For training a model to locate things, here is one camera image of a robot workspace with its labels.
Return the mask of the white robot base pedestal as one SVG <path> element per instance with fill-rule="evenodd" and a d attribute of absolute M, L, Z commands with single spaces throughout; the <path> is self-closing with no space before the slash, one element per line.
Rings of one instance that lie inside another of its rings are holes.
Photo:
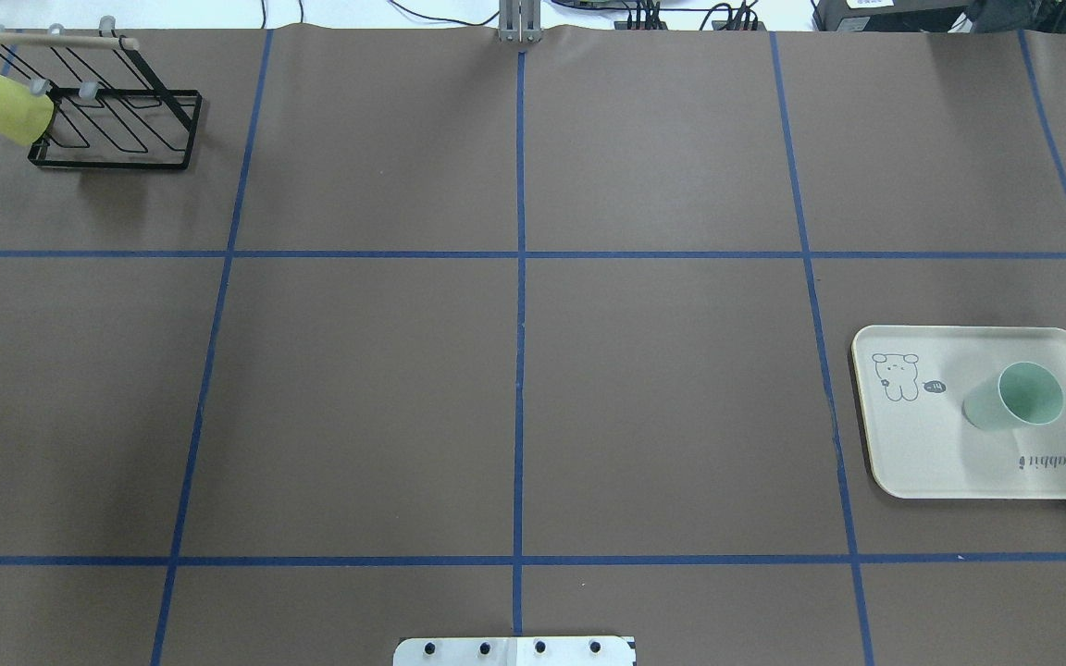
<path fill-rule="evenodd" d="M 393 665 L 636 665 L 635 640 L 618 635 L 411 637 Z"/>

